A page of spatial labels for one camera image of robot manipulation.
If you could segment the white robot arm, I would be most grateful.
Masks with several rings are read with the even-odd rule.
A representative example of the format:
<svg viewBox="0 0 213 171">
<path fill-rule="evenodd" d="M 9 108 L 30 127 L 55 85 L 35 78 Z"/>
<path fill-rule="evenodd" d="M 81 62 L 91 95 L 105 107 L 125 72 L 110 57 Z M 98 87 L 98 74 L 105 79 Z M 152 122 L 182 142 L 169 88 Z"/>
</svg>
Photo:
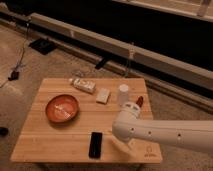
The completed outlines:
<svg viewBox="0 0 213 171">
<path fill-rule="evenodd" d="M 213 155 L 213 121 L 145 120 L 141 107 L 125 103 L 112 124 L 112 133 L 120 141 L 141 139 Z"/>
</svg>

